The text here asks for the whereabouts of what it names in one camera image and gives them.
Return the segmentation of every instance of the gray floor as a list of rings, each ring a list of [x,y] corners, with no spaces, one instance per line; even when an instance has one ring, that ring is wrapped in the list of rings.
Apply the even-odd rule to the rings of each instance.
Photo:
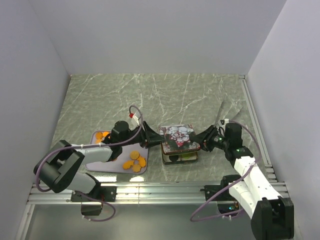
[[[38,205],[27,240],[254,240],[246,214],[190,222],[197,205],[117,205],[107,222],[81,218],[79,205]],[[211,204],[203,214],[214,215]]]
[[[157,130],[159,124],[192,124],[200,133],[220,119],[232,118],[253,124],[238,75],[219,74],[97,74],[73,75],[61,110],[52,144],[65,139],[88,144],[94,131],[110,130],[116,121],[128,118],[128,107],[136,104],[144,119]],[[244,144],[257,155],[251,137],[243,133]],[[259,164],[264,172],[264,164]],[[89,172],[84,166],[81,172]],[[102,182],[215,181],[235,174],[223,151],[199,152],[192,165],[163,166],[161,149],[149,151],[148,165],[141,175],[90,172]]]

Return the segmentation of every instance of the marble tabletop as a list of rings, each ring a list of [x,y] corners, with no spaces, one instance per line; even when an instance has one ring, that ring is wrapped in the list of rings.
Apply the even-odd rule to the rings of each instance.
[[[232,74],[79,74],[73,75],[58,119],[52,144],[66,140],[89,144],[97,130],[110,130],[115,122],[131,122],[128,107],[137,105],[156,132],[159,124],[192,124],[200,133],[220,119],[233,118],[254,130],[237,75]],[[243,144],[257,156],[257,148],[244,130]],[[219,149],[198,152],[195,164],[163,166],[160,146],[149,150],[143,174],[88,171],[101,182],[220,181],[236,171]],[[264,164],[259,167],[265,172]]]

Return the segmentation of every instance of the pink tray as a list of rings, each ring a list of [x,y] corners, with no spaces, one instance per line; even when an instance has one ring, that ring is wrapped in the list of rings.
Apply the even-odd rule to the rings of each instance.
[[[98,132],[110,132],[110,131],[95,131],[91,137],[91,144],[96,143],[96,133]],[[146,165],[145,167],[142,167],[140,172],[134,172],[132,168],[130,169],[123,169],[123,164],[126,161],[131,160],[130,158],[130,153],[132,151],[138,151],[140,153],[140,156],[145,158]],[[138,143],[137,144],[132,144],[128,146],[123,146],[122,147],[122,153],[120,156],[117,157],[115,161],[109,161],[109,162],[93,162],[93,163],[88,163],[85,165],[85,168],[90,170],[90,171],[96,171],[96,172],[107,172],[107,173],[127,173],[127,174],[142,174],[147,170],[148,166],[148,149],[141,147]]]

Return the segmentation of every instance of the metal frame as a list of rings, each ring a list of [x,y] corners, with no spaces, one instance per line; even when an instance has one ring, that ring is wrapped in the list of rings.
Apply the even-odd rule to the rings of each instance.
[[[254,131],[258,143],[261,147],[262,159],[265,164],[267,178],[274,189],[283,197],[289,197],[286,184],[278,182],[274,173],[273,166],[267,147],[258,123],[258,118],[254,110],[245,75],[239,75],[239,81],[244,93],[244,97],[252,119]],[[116,186],[116,200],[112,204],[202,204],[205,202],[205,193],[200,191],[205,185],[220,185],[220,181],[210,182],[163,182],[163,183],[102,183],[103,186]],[[79,205],[81,202],[71,202],[71,190],[64,190],[61,193],[52,191],[40,192],[33,185],[26,203],[20,226],[16,235],[16,240],[24,240],[26,238],[31,218],[36,205]],[[99,202],[90,202],[90,204],[100,204]]]

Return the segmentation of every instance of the white wall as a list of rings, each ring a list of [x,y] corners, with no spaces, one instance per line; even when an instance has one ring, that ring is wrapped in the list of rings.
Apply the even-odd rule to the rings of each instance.
[[[70,74],[247,74],[285,0],[29,0]]]
[[[27,0],[0,1],[0,239],[17,232],[69,76]]]
[[[275,173],[287,184],[304,239],[320,239],[320,1],[287,1],[248,85]]]

